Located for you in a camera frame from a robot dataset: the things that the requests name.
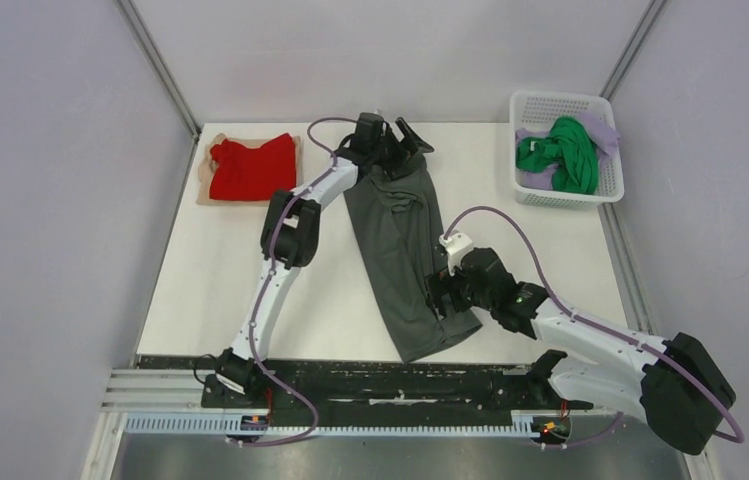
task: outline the gray floor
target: gray floor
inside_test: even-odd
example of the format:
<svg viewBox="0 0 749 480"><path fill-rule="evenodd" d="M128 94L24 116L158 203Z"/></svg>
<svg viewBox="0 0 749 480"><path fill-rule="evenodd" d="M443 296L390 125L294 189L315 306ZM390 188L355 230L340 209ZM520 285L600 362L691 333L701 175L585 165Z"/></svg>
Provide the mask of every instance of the gray floor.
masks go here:
<svg viewBox="0 0 749 480"><path fill-rule="evenodd" d="M608 421L576 418L575 438ZM601 443L567 452L541 452L521 439L324 437L240 449L218 437L126 435L112 478L672 480L688 475L681 455L632 421Z"/></svg>

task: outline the white wall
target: white wall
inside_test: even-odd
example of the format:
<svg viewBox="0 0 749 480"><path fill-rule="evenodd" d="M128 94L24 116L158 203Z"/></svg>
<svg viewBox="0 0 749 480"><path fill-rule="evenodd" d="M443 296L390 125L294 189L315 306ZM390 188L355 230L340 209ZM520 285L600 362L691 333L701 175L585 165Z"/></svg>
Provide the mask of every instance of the white wall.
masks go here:
<svg viewBox="0 0 749 480"><path fill-rule="evenodd" d="M700 338L736 390L747 443L713 441L749 479L749 2L671 2L613 108L637 270L662 333Z"/></svg>
<svg viewBox="0 0 749 480"><path fill-rule="evenodd" d="M189 149L113 2L0 2L0 479L78 476Z"/></svg>
<svg viewBox="0 0 749 480"><path fill-rule="evenodd" d="M597 94L648 1L135 3L199 122L503 121L520 88Z"/></svg>

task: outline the plastic basket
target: plastic basket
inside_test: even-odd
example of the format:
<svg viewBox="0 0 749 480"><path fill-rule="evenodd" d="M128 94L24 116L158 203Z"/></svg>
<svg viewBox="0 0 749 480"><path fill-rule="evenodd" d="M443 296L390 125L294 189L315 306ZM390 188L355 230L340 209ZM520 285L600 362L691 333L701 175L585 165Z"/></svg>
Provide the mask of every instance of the plastic basket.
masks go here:
<svg viewBox="0 0 749 480"><path fill-rule="evenodd" d="M509 164L515 187L515 199L525 205L560 208L591 208L612 203L624 196L621 156L618 152L601 169L601 179L594 195L537 190L521 185L524 173L515 167L515 132L520 128L531 131L550 130L554 121L564 115L589 112L615 128L610 102L601 97L575 93L519 91L509 103Z"/></svg>

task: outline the white tabletop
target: white tabletop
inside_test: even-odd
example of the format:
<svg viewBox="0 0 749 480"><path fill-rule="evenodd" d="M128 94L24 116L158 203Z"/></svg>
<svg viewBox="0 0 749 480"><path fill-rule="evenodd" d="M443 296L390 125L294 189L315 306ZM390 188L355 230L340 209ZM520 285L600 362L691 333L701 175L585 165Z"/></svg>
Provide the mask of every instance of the white tabletop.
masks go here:
<svg viewBox="0 0 749 480"><path fill-rule="evenodd" d="M183 199L147 322L142 355L219 354L229 346L256 292L262 255L259 235L267 206L200 206L197 167L218 133L305 139L303 173L314 178L329 162L306 138L306 124L207 124ZM497 207L526 231L551 286L580 310L625 325L618 286L598 213L523 206L509 184L507 124L419 123L415 131L436 148L428 165L447 225L474 205ZM316 138L338 145L346 123L315 127ZM492 247L517 280L538 283L527 249L505 221L486 212L459 229L478 247ZM461 344L422 361L529 363L548 346L503 330L488 313L483 328ZM343 197L323 212L318 252L292 286L270 345L273 358L399 361L380 317Z"/></svg>

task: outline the metal frame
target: metal frame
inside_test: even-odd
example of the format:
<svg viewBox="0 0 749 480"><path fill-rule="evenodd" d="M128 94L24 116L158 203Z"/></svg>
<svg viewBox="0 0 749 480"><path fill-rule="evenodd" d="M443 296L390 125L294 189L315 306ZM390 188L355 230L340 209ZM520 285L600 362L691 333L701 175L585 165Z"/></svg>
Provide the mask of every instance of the metal frame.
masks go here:
<svg viewBox="0 0 749 480"><path fill-rule="evenodd" d="M114 2L124 16L124 20L127 22L130 30L133 32L139 47L144 52L144 56L147 57L147 60L153 67L153 71L156 72L156 77L162 82L162 86L177 109L183 125L191 133L192 139L197 141L197 138L200 136L200 124L194 118L194 114L191 112L188 103L186 103L182 92L180 92L177 82L174 81L174 76L168 70L168 66L165 64L162 54L159 53L156 42L153 41L153 37L147 30L147 26L144 24L144 20L142 20L133 0L114 0Z"/></svg>
<svg viewBox="0 0 749 480"><path fill-rule="evenodd" d="M165 65L132 0L114 1L124 15L125 21L133 31L151 66L156 71L157 77L163 84L172 103L177 108L183 124L192 134L194 145L188 160L188 168L190 169L195 149L197 148L200 126L177 87L173 76ZM619 57L615 68L607 78L606 84L601 91L602 97L609 100L616 93L619 85L629 71L633 60L640 53L642 45L667 3L668 0L651 0L625 46L622 55ZM182 200L182 189L180 191L180 200ZM628 325L631 328L654 334L655 329L651 322L652 316L650 315L648 303L642 293L641 284L631 260L629 244L621 228L618 213L610 204L602 206L599 213L610 247L610 256L613 260L619 287L622 289L621 293L625 303L625 314L627 315ZM203 376L207 373L210 372L196 372L198 376ZM141 419L144 419L145 422L153 418L168 419L169 422L176 422L177 420L199 418L212 419L217 418L219 415L234 417L240 416L242 413L267 413L256 410L242 412L236 409L218 411L201 408L200 398L203 387L195 380L194 375L195 373L189 370L154 371L126 369L113 371L103 399L100 417L81 478L83 480L104 480L111 478L123 433L127 429L138 428L141 425L143 425L141 428L151 428L148 423L140 423ZM134 415L135 419L139 420L130 423L131 414ZM542 416L544 414L554 415L556 412L524 412L523 415ZM607 415L608 412L596 410L575 412L575 414ZM513 412L514 425L527 419L523 415L522 412ZM721 474L716 468L714 457L712 445L708 445L704 453L700 456L685 456L690 478L693 480L720 479Z"/></svg>
<svg viewBox="0 0 749 480"><path fill-rule="evenodd" d="M248 427L251 413L139 413L127 414L124 433L168 435L281 436L302 434L307 427ZM463 427L316 427L312 437L473 437L538 438L533 415L512 413L511 426Z"/></svg>

